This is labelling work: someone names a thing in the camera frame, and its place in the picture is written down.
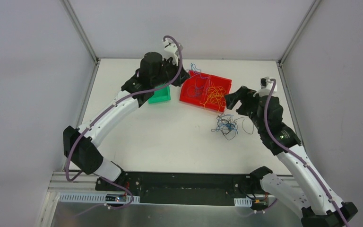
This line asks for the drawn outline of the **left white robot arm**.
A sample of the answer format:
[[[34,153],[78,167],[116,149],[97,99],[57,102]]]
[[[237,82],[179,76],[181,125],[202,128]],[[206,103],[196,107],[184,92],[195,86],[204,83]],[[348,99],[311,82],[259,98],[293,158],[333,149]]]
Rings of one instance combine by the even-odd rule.
[[[77,128],[69,126],[64,130],[67,180],[74,181],[69,176],[69,166],[73,163],[81,173],[107,179],[107,185],[113,191],[122,190],[125,186],[122,169],[104,158],[98,147],[119,122],[140,108],[155,91],[169,85],[179,87],[189,77],[183,68],[181,52],[168,59],[157,52],[146,53],[134,75],[122,85],[120,92],[98,115]]]

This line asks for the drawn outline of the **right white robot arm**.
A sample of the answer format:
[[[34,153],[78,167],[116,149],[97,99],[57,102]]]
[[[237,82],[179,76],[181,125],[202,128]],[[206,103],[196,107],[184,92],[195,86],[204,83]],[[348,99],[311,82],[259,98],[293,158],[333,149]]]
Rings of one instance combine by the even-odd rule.
[[[245,86],[225,95],[226,108],[247,116],[257,129],[262,143],[290,171],[301,190],[284,183],[269,168],[263,166],[250,176],[250,189],[256,194],[265,192],[292,210],[304,227],[346,227],[358,212],[352,202],[339,197],[310,161],[296,133],[283,123],[283,107],[279,98],[260,96]]]

